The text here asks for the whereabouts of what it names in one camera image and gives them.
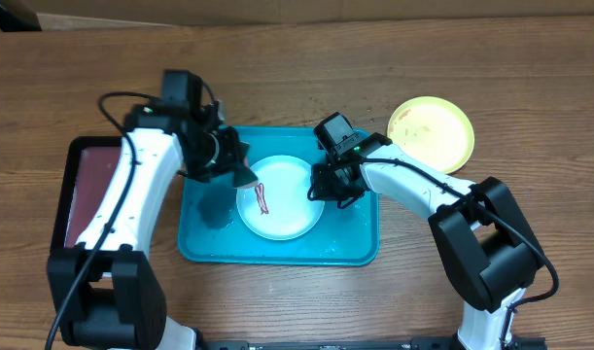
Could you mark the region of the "dark green sponge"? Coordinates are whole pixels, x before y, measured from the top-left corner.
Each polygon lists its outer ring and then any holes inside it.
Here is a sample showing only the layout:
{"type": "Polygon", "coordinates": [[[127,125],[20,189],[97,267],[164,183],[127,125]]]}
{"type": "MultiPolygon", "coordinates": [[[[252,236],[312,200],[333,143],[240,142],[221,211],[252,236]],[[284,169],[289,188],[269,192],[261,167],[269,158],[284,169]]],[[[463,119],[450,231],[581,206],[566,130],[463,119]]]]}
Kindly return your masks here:
{"type": "Polygon", "coordinates": [[[238,165],[233,170],[232,186],[236,189],[247,189],[258,183],[258,176],[246,165],[238,165]]]}

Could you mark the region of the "light blue plate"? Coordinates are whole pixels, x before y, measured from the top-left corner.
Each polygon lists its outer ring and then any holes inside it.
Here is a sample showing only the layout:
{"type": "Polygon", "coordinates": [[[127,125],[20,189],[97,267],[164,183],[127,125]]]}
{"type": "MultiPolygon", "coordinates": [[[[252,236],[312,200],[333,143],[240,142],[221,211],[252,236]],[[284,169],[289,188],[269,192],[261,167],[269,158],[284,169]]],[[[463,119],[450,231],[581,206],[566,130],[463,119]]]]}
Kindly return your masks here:
{"type": "Polygon", "coordinates": [[[298,238],[318,223],[325,203],[308,198],[311,165],[292,156],[265,157],[251,166],[255,186],[240,189],[236,207],[245,226],[276,241],[298,238]]]}

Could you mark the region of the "cardboard backboard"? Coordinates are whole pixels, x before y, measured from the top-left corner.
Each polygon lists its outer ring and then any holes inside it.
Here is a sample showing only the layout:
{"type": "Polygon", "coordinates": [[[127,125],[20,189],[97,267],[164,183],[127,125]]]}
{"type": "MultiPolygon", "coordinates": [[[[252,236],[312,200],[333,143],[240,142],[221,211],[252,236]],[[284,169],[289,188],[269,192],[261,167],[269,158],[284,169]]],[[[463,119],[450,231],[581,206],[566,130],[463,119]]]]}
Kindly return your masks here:
{"type": "Polygon", "coordinates": [[[39,29],[39,15],[167,25],[594,16],[594,0],[0,1],[1,28],[39,29]]]}

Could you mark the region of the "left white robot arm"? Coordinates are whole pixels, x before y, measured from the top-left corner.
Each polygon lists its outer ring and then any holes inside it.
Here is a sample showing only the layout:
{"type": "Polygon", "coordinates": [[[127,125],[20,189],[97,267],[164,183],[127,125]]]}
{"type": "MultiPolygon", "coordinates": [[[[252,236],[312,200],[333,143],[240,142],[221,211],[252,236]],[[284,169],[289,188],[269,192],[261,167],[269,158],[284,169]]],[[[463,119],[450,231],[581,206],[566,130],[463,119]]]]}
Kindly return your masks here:
{"type": "Polygon", "coordinates": [[[223,103],[198,96],[143,95],[115,128],[118,163],[93,217],[72,246],[52,248],[47,264],[55,317],[45,341],[60,335],[89,349],[196,349],[196,330],[168,317],[149,253],[174,177],[197,182],[232,174],[235,187],[257,181],[249,146],[225,124],[223,103]]]}

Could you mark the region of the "teal plastic tray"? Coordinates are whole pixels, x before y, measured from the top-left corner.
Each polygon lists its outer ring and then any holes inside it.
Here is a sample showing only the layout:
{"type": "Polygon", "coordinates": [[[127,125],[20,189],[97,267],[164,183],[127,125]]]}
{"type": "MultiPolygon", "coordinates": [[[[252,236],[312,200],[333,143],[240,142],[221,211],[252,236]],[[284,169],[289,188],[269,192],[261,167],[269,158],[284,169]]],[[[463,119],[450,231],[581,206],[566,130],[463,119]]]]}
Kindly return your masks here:
{"type": "Polygon", "coordinates": [[[368,192],[345,209],[326,202],[305,235],[276,241],[245,225],[229,175],[210,183],[186,179],[177,242],[181,254],[198,263],[361,266],[380,246],[378,196],[368,192]]]}

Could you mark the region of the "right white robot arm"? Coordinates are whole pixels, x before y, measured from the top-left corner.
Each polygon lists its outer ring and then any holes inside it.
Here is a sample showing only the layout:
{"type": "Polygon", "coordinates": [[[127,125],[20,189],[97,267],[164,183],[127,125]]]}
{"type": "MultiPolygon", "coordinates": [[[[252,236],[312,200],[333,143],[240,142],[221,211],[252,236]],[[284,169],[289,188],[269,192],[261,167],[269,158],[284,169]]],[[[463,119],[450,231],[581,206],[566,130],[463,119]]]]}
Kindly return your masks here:
{"type": "Polygon", "coordinates": [[[446,276],[464,301],[449,336],[414,337],[412,349],[543,349],[543,338],[515,336],[518,308],[555,295],[559,278],[507,185],[474,184],[438,173],[395,145],[320,144],[309,200],[343,209],[366,192],[386,195],[428,222],[446,276]]]}

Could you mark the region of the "dark red sponge tray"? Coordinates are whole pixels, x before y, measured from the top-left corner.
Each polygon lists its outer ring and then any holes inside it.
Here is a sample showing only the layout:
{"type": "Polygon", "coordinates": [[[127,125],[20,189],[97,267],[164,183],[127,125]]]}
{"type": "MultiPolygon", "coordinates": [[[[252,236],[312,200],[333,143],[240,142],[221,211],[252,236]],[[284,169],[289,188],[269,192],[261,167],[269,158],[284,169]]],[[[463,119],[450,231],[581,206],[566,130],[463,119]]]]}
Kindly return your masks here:
{"type": "Polygon", "coordinates": [[[81,136],[68,149],[49,258],[72,248],[96,214],[117,168],[122,139],[81,136]]]}

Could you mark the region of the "yellow-green plate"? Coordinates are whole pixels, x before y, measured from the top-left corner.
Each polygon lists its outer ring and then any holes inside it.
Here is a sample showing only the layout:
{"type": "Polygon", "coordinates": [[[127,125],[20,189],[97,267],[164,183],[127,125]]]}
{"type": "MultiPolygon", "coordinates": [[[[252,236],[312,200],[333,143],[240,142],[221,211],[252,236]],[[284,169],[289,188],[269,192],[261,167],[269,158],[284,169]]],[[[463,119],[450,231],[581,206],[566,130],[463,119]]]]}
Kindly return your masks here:
{"type": "Polygon", "coordinates": [[[467,163],[475,142],[467,115],[452,102],[435,96],[403,102],[388,121],[387,136],[410,157],[445,174],[467,163]]]}

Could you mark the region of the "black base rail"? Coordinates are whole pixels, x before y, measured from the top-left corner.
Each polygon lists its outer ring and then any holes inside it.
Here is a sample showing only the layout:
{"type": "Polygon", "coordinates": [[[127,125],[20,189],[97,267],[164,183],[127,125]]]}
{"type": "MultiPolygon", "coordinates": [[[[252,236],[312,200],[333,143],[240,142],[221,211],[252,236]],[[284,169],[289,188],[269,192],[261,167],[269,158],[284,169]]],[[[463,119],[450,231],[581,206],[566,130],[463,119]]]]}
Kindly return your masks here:
{"type": "Polygon", "coordinates": [[[414,337],[405,341],[349,341],[337,343],[275,342],[250,343],[247,341],[202,341],[197,349],[203,350],[449,350],[462,349],[455,336],[414,337]]]}

